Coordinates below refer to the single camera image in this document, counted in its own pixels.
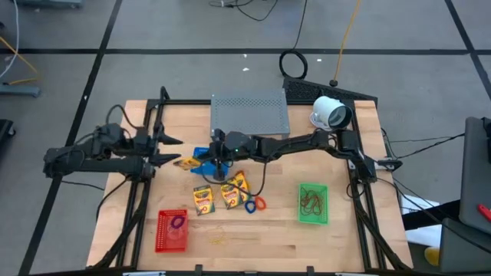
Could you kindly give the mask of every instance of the red plastic basket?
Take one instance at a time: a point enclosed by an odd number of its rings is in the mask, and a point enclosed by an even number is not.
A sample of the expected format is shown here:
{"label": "red plastic basket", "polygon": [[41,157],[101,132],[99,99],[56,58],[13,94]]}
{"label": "red plastic basket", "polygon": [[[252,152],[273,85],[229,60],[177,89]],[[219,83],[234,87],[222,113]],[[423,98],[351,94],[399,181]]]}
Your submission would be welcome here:
{"label": "red plastic basket", "polygon": [[155,252],[184,252],[187,246],[187,210],[160,210]]}

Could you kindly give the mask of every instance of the cable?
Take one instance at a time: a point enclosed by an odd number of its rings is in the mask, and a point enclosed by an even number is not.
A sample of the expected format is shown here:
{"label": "cable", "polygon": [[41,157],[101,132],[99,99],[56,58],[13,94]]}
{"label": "cable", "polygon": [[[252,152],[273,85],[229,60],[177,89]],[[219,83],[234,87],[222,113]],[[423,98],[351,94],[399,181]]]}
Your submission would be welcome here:
{"label": "cable", "polygon": [[[300,28],[298,28],[297,39],[295,41],[295,45],[293,45],[292,49],[283,51],[282,54],[279,56],[279,70],[282,72],[283,77],[291,77],[291,78],[295,78],[295,79],[299,79],[299,80],[303,80],[303,79],[305,79],[305,77],[307,77],[307,71],[308,71],[307,59],[303,56],[303,54],[300,54],[298,51],[295,50],[295,48],[297,47],[297,44],[298,44],[298,39],[300,38],[300,33],[302,32],[302,26],[304,24],[304,17],[305,17],[305,9],[306,8],[307,8],[307,0],[305,0],[305,3],[304,3],[304,11],[302,12],[302,19],[300,21]],[[292,76],[286,74],[285,69],[283,68],[283,58],[285,58],[285,56],[287,54],[294,54],[302,62],[303,66],[304,66],[304,71],[303,71],[302,75],[300,75],[300,77],[292,77]]]}
{"label": "cable", "polygon": [[15,6],[15,29],[17,31],[17,38],[15,39],[15,55],[10,61],[10,64],[6,67],[6,69],[0,74],[0,79],[10,70],[12,65],[14,64],[15,58],[17,57],[18,53],[18,46],[19,46],[19,41],[20,41],[20,36],[21,32],[18,27],[18,6],[17,6],[17,0],[14,0],[14,6]]}
{"label": "cable", "polygon": [[366,185],[366,184],[364,184],[364,183],[361,183],[361,184],[363,184],[363,190],[362,190],[362,191],[361,191],[361,192],[360,192],[360,193],[359,193],[357,196],[352,196],[352,195],[350,195],[350,193],[349,193],[349,189],[351,188],[351,183],[349,183],[349,184],[346,186],[346,195],[348,196],[348,198],[350,198],[350,199],[359,199],[359,198],[360,198],[360,197],[361,197],[361,196],[362,196],[362,195],[365,193],[365,191],[366,191],[366,189],[365,189],[365,185]]}
{"label": "cable", "polygon": [[[449,138],[447,138],[447,139],[445,139],[445,140],[443,140],[443,141],[439,141],[439,142],[436,142],[436,143],[434,143],[434,144],[432,144],[432,145],[425,146],[424,148],[422,148],[422,149],[418,149],[418,150],[416,150],[416,151],[414,151],[414,152],[412,152],[412,153],[408,153],[408,154],[403,155],[403,156],[397,156],[397,155],[394,153],[394,150],[392,149],[392,145],[391,145],[391,144],[392,144],[392,142],[390,141],[390,138],[389,138],[389,136],[387,135],[387,131],[385,131],[385,129],[384,129],[384,128],[381,128],[381,130],[382,130],[383,136],[385,136],[385,138],[387,139],[387,145],[388,145],[388,148],[389,148],[389,152],[390,152],[390,154],[391,154],[393,157],[395,157],[396,159],[403,159],[403,158],[406,158],[406,157],[412,156],[412,155],[414,155],[414,154],[421,153],[421,152],[423,152],[423,151],[425,151],[425,150],[429,150],[429,149],[431,149],[431,148],[432,148],[432,147],[434,147],[434,146],[439,146],[439,145],[441,145],[441,144],[443,144],[443,143],[446,143],[446,142],[448,142],[448,141],[454,140],[454,139],[456,139],[456,138],[458,138],[458,137],[462,137],[462,136],[464,136],[464,135],[465,135],[465,133],[461,133],[461,134],[458,134],[458,135],[455,135],[455,136],[449,136]],[[433,139],[439,139],[439,138],[441,138],[441,137],[437,137],[437,138],[427,138],[427,139],[428,139],[428,140],[433,140]]]}
{"label": "cable", "polygon": [[[208,159],[206,161],[203,161],[201,163],[201,165],[199,165],[199,167],[201,167],[205,162],[208,162],[210,161],[211,159]],[[213,184],[213,185],[221,185],[221,186],[224,186],[224,185],[230,185],[234,188],[237,188],[240,192],[243,192],[245,193],[246,195],[248,196],[259,196],[262,192],[262,189],[264,188],[264,183],[265,183],[265,178],[266,178],[266,163],[264,163],[264,168],[262,170],[262,183],[261,183],[261,188],[259,189],[259,191],[255,194],[252,194],[251,192],[248,192],[244,189],[242,189],[241,187],[235,185],[235,184],[232,184],[232,183],[229,183],[228,180],[226,181],[221,181],[221,182],[216,182],[216,181],[212,181],[212,180],[209,180],[206,175],[205,175],[205,172],[201,169],[201,176],[203,177],[203,179],[205,179],[206,182],[208,182],[209,184]]]}
{"label": "cable", "polygon": [[240,7],[243,6],[243,5],[239,5],[239,0],[236,0],[236,4],[235,4],[235,7],[237,7],[237,9],[239,10],[239,12],[241,12],[243,15],[247,16],[248,18],[251,18],[252,20],[254,21],[264,21],[267,19],[267,17],[269,16],[269,14],[271,14],[271,12],[273,11],[273,9],[275,8],[276,4],[278,4],[278,0],[275,0],[275,4],[273,4],[273,6],[271,7],[271,9],[268,11],[268,14],[266,14],[266,16],[264,18],[254,18],[252,17],[251,15],[248,15],[246,14]]}
{"label": "cable", "polygon": [[310,123],[312,125],[314,125],[314,127],[317,127],[317,128],[320,128],[320,129],[323,129],[323,130],[326,130],[326,131],[331,131],[331,128],[328,125],[326,125],[324,122],[317,121],[315,119],[315,113],[313,113],[313,112],[310,113],[309,119],[310,119]]}
{"label": "cable", "polygon": [[395,141],[391,141],[391,143],[423,142],[423,141],[431,141],[431,140],[440,140],[450,137],[451,136],[441,136],[441,137],[425,138],[425,139],[395,140]]}
{"label": "cable", "polygon": [[491,254],[491,250],[489,250],[488,248],[485,248],[483,247],[482,245],[478,245],[477,243],[475,243],[474,241],[471,241],[469,240],[468,238],[462,236],[461,234],[457,233],[455,230],[453,230],[452,228],[448,227],[447,225],[444,225],[442,224],[442,222],[440,220],[438,220],[438,218],[436,218],[434,215],[432,215],[431,213],[429,213],[425,208],[419,206],[417,203],[415,203],[413,200],[409,199],[406,195],[404,195],[401,190],[399,189],[399,187],[397,187],[396,184],[388,181],[388,180],[385,180],[385,179],[381,179],[381,178],[377,178],[378,180],[381,180],[381,181],[384,181],[385,183],[389,183],[391,184],[397,191],[400,192],[400,194],[409,202],[413,203],[413,205],[415,205],[416,207],[418,207],[419,210],[421,210],[425,215],[427,215],[430,219],[432,219],[433,221],[435,221],[437,224],[441,224],[444,228],[447,228],[449,231],[451,231],[453,234],[455,234],[456,236],[458,236],[459,238],[463,239],[464,241],[470,243],[471,245],[474,245],[476,246],[477,248],[481,249],[482,251],[486,252],[486,253],[489,253]]}
{"label": "cable", "polygon": [[75,145],[78,145],[79,143],[81,143],[83,140],[85,140],[87,137],[90,137],[90,136],[93,136],[94,133],[88,133],[88,134],[85,134],[83,135],[82,137],[80,137],[77,141],[75,141],[74,143],[74,146]]}
{"label": "cable", "polygon": [[109,118],[110,118],[110,115],[113,113],[114,109],[118,107],[119,109],[121,109],[121,112],[123,113],[123,116],[124,116],[124,119],[126,119],[126,121],[128,122],[128,124],[133,127],[135,130],[137,130],[137,127],[135,125],[133,125],[130,121],[130,119],[128,118],[128,115],[126,114],[126,111],[124,110],[124,107],[122,107],[120,104],[114,104],[110,109],[109,111],[107,112],[107,115],[106,115],[106,124],[109,124]]}
{"label": "cable", "polygon": [[295,41],[295,45],[293,45],[292,50],[297,48],[298,39],[300,38],[300,33],[302,32],[302,26],[304,24],[304,17],[305,17],[305,9],[306,8],[307,8],[307,0],[305,0],[305,3],[304,3],[304,11],[302,12],[302,19],[300,21],[300,28],[298,28],[297,40]]}
{"label": "cable", "polygon": [[254,0],[249,0],[248,2],[244,3],[244,4],[234,4],[234,3],[237,3],[236,0],[232,0],[232,1],[229,1],[229,2],[224,2],[224,1],[211,1],[211,2],[208,2],[208,5],[212,6],[212,7],[217,7],[217,8],[233,8],[233,7],[239,7],[239,6],[245,6],[245,5],[248,5],[250,4],[252,1]]}
{"label": "cable", "polygon": [[336,87],[338,85],[338,73],[339,73],[339,69],[341,68],[341,60],[343,59],[344,45],[346,44],[346,40],[348,39],[348,35],[351,30],[351,26],[353,25],[354,19],[356,18],[356,15],[358,14],[358,10],[360,9],[360,4],[361,4],[361,0],[357,0],[356,5],[354,7],[353,14],[351,14],[350,24],[348,24],[348,28],[346,28],[346,32],[344,33],[343,41],[341,42],[341,48],[339,49],[338,64],[336,65],[334,78],[329,82],[329,85],[331,85],[332,87]]}
{"label": "cable", "polygon": [[465,133],[461,133],[461,134],[459,134],[459,135],[452,136],[452,137],[450,137],[450,138],[448,138],[448,139],[446,139],[446,140],[443,140],[443,141],[440,141],[440,142],[436,142],[435,144],[430,145],[430,146],[425,146],[423,149],[416,150],[416,151],[414,151],[414,152],[412,152],[412,153],[409,153],[409,154],[406,154],[406,155],[403,155],[403,156],[399,156],[399,157],[397,157],[397,158],[398,158],[398,159],[403,159],[403,158],[406,158],[406,157],[412,156],[412,155],[414,155],[414,154],[421,153],[421,152],[423,152],[423,151],[425,151],[425,150],[429,150],[429,149],[431,149],[431,148],[432,148],[432,147],[434,147],[434,146],[441,145],[441,144],[443,144],[443,143],[446,143],[446,142],[448,142],[448,141],[454,140],[454,139],[456,139],[456,138],[458,138],[458,137],[462,137],[462,136],[464,136],[464,135],[465,135]]}
{"label": "cable", "polygon": [[95,219],[97,221],[97,219],[99,218],[99,212],[101,211],[101,207],[102,207],[102,204],[104,203],[104,201],[106,201],[106,199],[112,195],[114,192],[116,192],[124,183],[126,183],[126,181],[128,181],[130,177],[127,176],[123,182],[121,182],[120,184],[118,184],[114,189],[112,189],[107,195],[105,195],[102,200],[101,200],[101,203],[99,203],[99,206],[97,207],[97,212],[95,214]]}
{"label": "cable", "polygon": [[5,46],[7,46],[8,49],[10,49],[10,51],[14,52],[14,54],[16,56],[18,56],[18,58],[21,59],[21,61],[24,61],[24,63],[26,63],[29,68],[31,68],[31,70],[36,74],[36,77],[32,77],[32,78],[28,78],[28,79],[24,79],[24,80],[14,80],[14,81],[11,81],[8,83],[8,85],[13,85],[13,84],[22,84],[22,83],[26,83],[26,82],[32,82],[32,81],[37,81],[38,80],[38,70],[36,69],[36,67],[34,67],[34,65],[32,65],[29,61],[27,61],[24,57],[22,57],[21,54],[19,54],[3,37],[0,37],[0,41],[5,44]]}
{"label": "cable", "polygon": [[92,185],[92,184],[81,183],[81,182],[72,182],[72,181],[64,181],[64,180],[61,180],[61,182],[62,183],[67,183],[67,184],[73,184],[73,185],[88,186],[88,187],[92,187],[92,188],[95,188],[95,189],[99,189],[101,191],[104,191],[104,189],[102,189],[101,187],[98,187],[98,186]]}
{"label": "cable", "polygon": [[405,210],[409,210],[410,212],[417,212],[419,211],[418,209],[412,209],[412,208],[408,208],[408,207],[400,207],[401,209],[405,209]]}
{"label": "cable", "polygon": [[302,215],[322,215],[323,209],[323,200],[322,197],[317,194],[315,190],[307,190],[302,187],[300,202],[298,203],[300,208],[300,213]]}
{"label": "cable", "polygon": [[454,218],[453,216],[449,215],[448,213],[446,213],[445,211],[443,211],[440,207],[431,204],[429,201],[427,201],[426,199],[424,199],[421,195],[416,194],[415,191],[413,191],[412,189],[407,188],[406,185],[404,185],[401,181],[397,180],[395,177],[392,176],[392,179],[395,180],[395,182],[397,182],[399,185],[403,186],[406,190],[408,190],[409,192],[413,193],[413,195],[415,195],[417,198],[423,200],[426,204],[428,204],[432,208],[436,208],[438,210],[438,212],[442,213],[446,217],[451,218],[453,220],[458,220],[458,219]]}

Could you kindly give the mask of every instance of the green plastic basket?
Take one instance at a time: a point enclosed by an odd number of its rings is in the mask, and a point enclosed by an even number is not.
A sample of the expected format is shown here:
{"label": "green plastic basket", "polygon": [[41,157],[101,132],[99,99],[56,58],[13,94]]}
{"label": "green plastic basket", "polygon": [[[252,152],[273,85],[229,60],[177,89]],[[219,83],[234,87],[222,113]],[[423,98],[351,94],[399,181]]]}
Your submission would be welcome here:
{"label": "green plastic basket", "polygon": [[[312,199],[313,195],[316,195],[320,202],[317,202],[317,199]],[[328,224],[328,187],[326,185],[318,183],[300,184],[298,187],[298,221],[319,225]]]}

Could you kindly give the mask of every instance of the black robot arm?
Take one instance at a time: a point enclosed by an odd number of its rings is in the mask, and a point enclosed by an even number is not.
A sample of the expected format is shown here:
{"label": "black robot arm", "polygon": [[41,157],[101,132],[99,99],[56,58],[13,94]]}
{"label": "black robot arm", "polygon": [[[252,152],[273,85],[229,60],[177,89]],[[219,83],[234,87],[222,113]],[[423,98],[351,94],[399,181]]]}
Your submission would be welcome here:
{"label": "black robot arm", "polygon": [[[161,90],[157,118],[162,117],[165,88]],[[152,178],[155,166],[162,166],[180,154],[160,154],[159,143],[175,145],[183,142],[167,136],[161,120],[156,120],[153,135],[145,127],[136,126],[136,135],[124,136],[127,132],[117,123],[99,126],[93,133],[73,146],[48,149],[44,155],[43,173],[50,178],[66,176],[73,172],[122,173],[134,180]]]}
{"label": "black robot arm", "polygon": [[240,132],[227,135],[215,130],[213,141],[207,153],[199,155],[201,162],[211,161],[219,168],[216,179],[222,180],[220,173],[224,162],[252,159],[260,163],[268,163],[285,154],[299,153],[307,150],[324,150],[335,158],[350,160],[358,172],[362,182],[377,181],[375,161],[361,153],[360,149],[351,145],[355,132],[337,130],[329,132],[316,129],[313,133],[283,140],[261,136],[247,136]]}

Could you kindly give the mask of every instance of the yellow cable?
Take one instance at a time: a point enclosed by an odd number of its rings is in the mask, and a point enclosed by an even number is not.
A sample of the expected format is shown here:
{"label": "yellow cable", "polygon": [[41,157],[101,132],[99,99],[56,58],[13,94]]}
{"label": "yellow cable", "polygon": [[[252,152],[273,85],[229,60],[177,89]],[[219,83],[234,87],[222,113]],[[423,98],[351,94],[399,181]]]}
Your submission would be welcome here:
{"label": "yellow cable", "polygon": [[344,44],[346,43],[346,39],[348,38],[348,34],[350,33],[354,18],[356,18],[356,15],[358,14],[358,9],[360,8],[360,4],[361,4],[361,0],[357,0],[356,6],[354,7],[353,14],[351,15],[350,24],[348,25],[348,28],[346,29],[346,32],[344,33],[343,42],[341,43],[341,48],[339,49],[338,65],[336,66],[336,72],[334,73],[334,80],[335,81],[338,78],[339,68],[341,67],[341,60],[343,59]]}
{"label": "yellow cable", "polygon": [[[27,61],[24,57],[22,57],[3,37],[0,37],[0,41],[5,44],[5,46],[7,46],[10,51],[14,52],[14,54],[16,56],[18,56],[18,58],[20,58],[22,61],[24,61],[30,68],[31,70],[33,70],[36,75],[39,75],[38,73],[38,70],[36,69],[36,67],[34,67],[29,61]],[[38,77],[33,77],[33,78],[28,78],[28,79],[24,79],[24,80],[14,80],[10,83],[8,83],[9,85],[12,85],[12,84],[21,84],[21,83],[26,83],[26,82],[31,82],[31,81],[37,81],[38,80]]]}

